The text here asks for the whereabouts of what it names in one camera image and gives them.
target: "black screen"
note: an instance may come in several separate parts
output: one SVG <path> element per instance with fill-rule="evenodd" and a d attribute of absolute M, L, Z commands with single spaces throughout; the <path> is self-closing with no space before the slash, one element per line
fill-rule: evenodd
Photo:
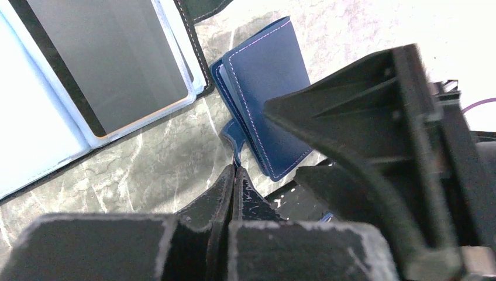
<path fill-rule="evenodd" d="M 185 98 L 151 0 L 11 0 L 96 136 Z"/>

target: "stitched edge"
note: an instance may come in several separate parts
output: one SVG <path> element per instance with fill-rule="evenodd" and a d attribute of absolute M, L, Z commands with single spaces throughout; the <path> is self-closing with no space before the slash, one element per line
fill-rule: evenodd
<path fill-rule="evenodd" d="M 202 68 L 203 75 L 205 76 L 205 83 L 206 83 L 205 88 L 208 88 L 210 86 L 210 82 L 209 82 L 208 75 L 207 75 L 206 70 L 205 70 L 205 66 L 203 64 L 203 60 L 200 58 L 201 55 L 200 55 L 200 52 L 198 51 L 197 43 L 196 43 L 195 39 L 193 38 L 193 33 L 191 32 L 190 24 L 188 23 L 188 19 L 186 18 L 186 15 L 184 14 L 184 10 L 182 9 L 181 1 L 176 1 L 176 3 L 179 6 L 179 10 L 182 14 L 182 19 L 183 19 L 184 23 L 186 24 L 188 34 L 190 35 L 191 43 L 193 43 L 193 48 L 195 49 L 195 52 L 196 52 L 197 56 L 199 57 L 198 62 L 200 63 L 200 67 Z"/>
<path fill-rule="evenodd" d="M 244 108 L 246 109 L 246 112 L 248 113 L 248 117 L 250 119 L 250 122 L 252 123 L 252 128 L 253 128 L 253 131 L 255 132 L 255 137 L 257 138 L 258 142 L 259 142 L 259 145 L 260 147 L 262 148 L 262 152 L 263 152 L 263 155 L 265 156 L 265 159 L 267 160 L 267 164 L 268 164 L 268 167 L 270 169 L 270 171 L 272 172 L 272 175 L 274 176 L 274 178 L 276 179 L 279 179 L 279 177 L 281 177 L 284 173 L 286 173 L 289 169 L 292 169 L 294 166 L 297 165 L 298 161 L 300 161 L 303 157 L 306 156 L 306 154 L 308 154 L 312 149 L 308 149 L 306 152 L 304 152 L 293 164 L 291 164 L 286 170 L 284 170 L 282 173 L 280 173 L 279 175 L 275 175 L 274 173 L 274 169 L 272 168 L 272 164 L 270 163 L 270 160 L 268 159 L 268 156 L 267 156 L 267 153 L 265 151 L 265 148 L 260 140 L 260 136 L 259 136 L 259 133 L 257 131 L 257 128 L 255 128 L 255 124 L 253 122 L 253 118 L 252 118 L 252 114 L 250 113 L 250 110 L 248 109 L 248 105 L 247 105 L 247 102 L 246 102 L 246 99 L 243 95 L 243 91 L 241 90 L 241 86 L 239 84 L 239 80 L 237 79 L 237 76 L 236 76 L 236 72 L 234 71 L 234 68 L 232 66 L 232 62 L 231 62 L 231 58 L 235 55 L 237 55 L 238 53 L 242 52 L 243 50 L 245 50 L 246 48 L 250 47 L 251 45 L 254 45 L 255 43 L 261 41 L 262 39 L 264 39 L 265 37 L 271 35 L 272 33 L 278 31 L 279 29 L 283 28 L 284 26 L 288 25 L 288 23 L 290 23 L 291 20 L 288 20 L 287 22 L 285 22 L 285 24 L 279 26 L 278 28 L 272 30 L 271 32 L 268 32 L 267 34 L 265 34 L 264 36 L 258 38 L 257 40 L 251 42 L 250 44 L 248 44 L 247 46 L 241 48 L 240 50 L 236 51 L 235 53 L 233 53 L 230 57 L 229 57 L 229 65 L 231 67 L 231 70 L 232 70 L 232 73 L 234 75 L 234 78 L 236 80 L 236 84 L 237 84 L 237 88 L 239 89 L 239 94 L 241 95 L 241 98 L 243 100 L 243 103 L 244 103 Z"/>
<path fill-rule="evenodd" d="M 236 106 L 234 105 L 234 101 L 232 100 L 231 96 L 228 94 L 228 91 L 226 90 L 226 88 L 224 88 L 224 85 L 222 84 L 222 80 L 221 80 L 221 78 L 220 78 L 220 69 L 221 69 L 221 66 L 222 66 L 222 65 L 223 65 L 222 63 L 221 63 L 221 64 L 219 64 L 219 66 L 215 69 L 215 77 L 217 77 L 217 80 L 219 81 L 219 84 L 220 84 L 220 86 L 221 86 L 221 90 L 222 90 L 222 92 L 224 92 L 224 93 L 225 93 L 223 96 L 226 98 L 226 100 L 228 101 L 229 105 L 230 105 L 232 108 L 236 108 Z M 240 120 L 240 122 L 239 122 L 239 123 L 240 123 L 240 124 L 241 124 L 241 126 L 242 126 L 245 130 L 246 130 L 246 132 L 249 132 L 250 130 L 248 130 L 248 127 L 246 126 L 246 124 L 245 124 L 244 122 L 242 122 L 242 121 L 243 121 L 243 118 L 242 118 L 242 117 L 241 117 L 241 116 L 240 116 L 240 115 L 239 115 L 239 114 L 238 114 L 235 110 L 233 110 L 232 112 L 234 113 L 234 115 L 235 115 L 237 118 L 239 118 L 239 120 Z M 247 138 L 248 138 L 248 140 L 249 140 L 249 141 L 254 142 L 254 141 L 253 141 L 252 136 L 250 136 L 250 134 L 249 134 L 249 133 L 245 133 L 245 135 L 247 136 Z M 257 150 L 257 148 L 256 148 L 255 146 L 252 146 L 252 147 L 253 147 L 253 149 L 255 150 L 255 152 L 256 152 L 258 155 L 260 155 L 260 152 Z M 260 164 L 261 164 L 264 168 L 267 168 L 263 162 L 260 162 Z"/>
<path fill-rule="evenodd" d="M 224 4 L 224 2 L 226 2 L 226 0 L 222 0 L 222 2 L 219 4 L 219 6 L 217 6 L 217 8 L 215 8 L 215 9 L 211 10 L 210 12 L 208 12 L 206 14 L 203 14 L 203 15 L 201 15 L 201 16 L 193 19 L 193 20 L 197 20 L 197 19 L 199 19 L 199 18 L 201 18 L 203 16 L 210 16 L 211 14 L 217 12 L 221 8 L 222 4 Z"/>

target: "blue strap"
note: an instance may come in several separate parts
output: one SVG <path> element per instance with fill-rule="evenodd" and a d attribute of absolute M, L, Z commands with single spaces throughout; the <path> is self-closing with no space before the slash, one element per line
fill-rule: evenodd
<path fill-rule="evenodd" d="M 232 146 L 233 165 L 235 167 L 241 166 L 241 149 L 246 141 L 246 135 L 244 134 L 243 129 L 236 120 L 231 119 L 224 128 L 222 128 L 221 135 L 226 138 Z"/>

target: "blue wallet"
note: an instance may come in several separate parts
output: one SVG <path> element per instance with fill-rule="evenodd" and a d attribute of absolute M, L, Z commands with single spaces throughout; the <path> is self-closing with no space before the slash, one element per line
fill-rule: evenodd
<path fill-rule="evenodd" d="M 224 54 L 211 71 L 233 116 L 222 134 L 233 145 L 235 163 L 240 165 L 247 141 L 262 172 L 273 181 L 283 178 L 312 150 L 262 114 L 267 100 L 310 85 L 290 18 L 271 23 Z"/>

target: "gray marble table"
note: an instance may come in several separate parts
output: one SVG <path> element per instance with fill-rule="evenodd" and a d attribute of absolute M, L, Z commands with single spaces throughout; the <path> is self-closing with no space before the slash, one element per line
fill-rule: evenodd
<path fill-rule="evenodd" d="M 496 62 L 490 47 L 494 9 L 489 5 L 437 0 L 234 0 L 218 15 L 197 24 L 196 30 L 211 64 L 266 24 L 289 15 L 312 82 L 371 52 L 415 42 L 431 79 L 459 78 L 475 89 L 492 79 L 480 67 Z M 44 213 L 179 210 L 229 164 L 230 152 L 218 137 L 229 118 L 215 91 L 4 200 L 0 266 L 19 233 Z M 273 183 L 261 174 L 246 148 L 242 159 L 264 196 L 292 177 Z M 315 152 L 302 165 L 323 159 Z"/>

